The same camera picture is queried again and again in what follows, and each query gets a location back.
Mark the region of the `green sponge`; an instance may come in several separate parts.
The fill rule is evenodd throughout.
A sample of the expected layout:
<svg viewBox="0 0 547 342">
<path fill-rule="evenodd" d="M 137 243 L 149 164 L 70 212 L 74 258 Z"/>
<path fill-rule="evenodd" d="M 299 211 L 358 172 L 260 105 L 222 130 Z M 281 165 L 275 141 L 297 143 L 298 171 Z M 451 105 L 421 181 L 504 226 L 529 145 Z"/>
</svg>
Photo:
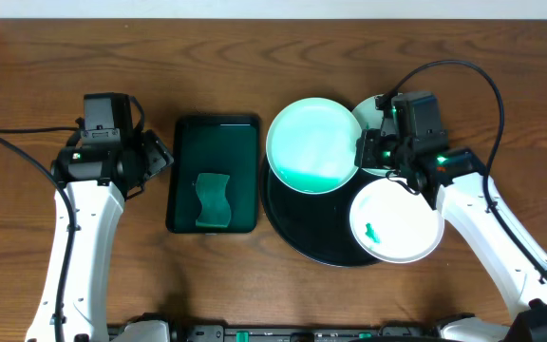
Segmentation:
<svg viewBox="0 0 547 342">
<path fill-rule="evenodd" d="M 227 228 L 232 210 L 226 197 L 230 177 L 217 173 L 200 173 L 196 181 L 196 192 L 201 205 L 196 219 L 200 228 Z"/>
</svg>

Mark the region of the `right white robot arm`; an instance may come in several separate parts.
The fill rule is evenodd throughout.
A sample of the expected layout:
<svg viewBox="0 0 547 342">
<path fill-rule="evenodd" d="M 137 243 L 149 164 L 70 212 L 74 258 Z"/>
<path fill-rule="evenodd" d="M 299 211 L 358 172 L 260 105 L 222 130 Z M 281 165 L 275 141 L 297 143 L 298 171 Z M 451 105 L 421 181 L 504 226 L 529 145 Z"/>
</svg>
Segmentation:
<svg viewBox="0 0 547 342">
<path fill-rule="evenodd" d="M 547 341 L 547 253 L 471 150 L 450 150 L 443 137 L 369 129 L 357 141 L 356 163 L 385 173 L 351 204 L 349 224 L 359 245 L 382 261 L 409 263 L 429 255 L 450 223 L 493 279 L 513 321 L 504 327 L 455 318 L 438 326 L 441 338 Z"/>
</svg>

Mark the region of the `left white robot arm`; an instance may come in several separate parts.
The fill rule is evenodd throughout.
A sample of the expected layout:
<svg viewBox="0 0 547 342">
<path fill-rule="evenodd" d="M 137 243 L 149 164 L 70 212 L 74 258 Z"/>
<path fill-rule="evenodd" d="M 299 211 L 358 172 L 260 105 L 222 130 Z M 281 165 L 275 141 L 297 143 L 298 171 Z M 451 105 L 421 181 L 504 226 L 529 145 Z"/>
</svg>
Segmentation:
<svg viewBox="0 0 547 342">
<path fill-rule="evenodd" d="M 107 341 L 108 276 L 117 225 L 127 200 L 172 164 L 151 130 L 123 140 L 119 130 L 87 130 L 52 164 L 59 191 L 41 303 L 28 341 Z"/>
</svg>

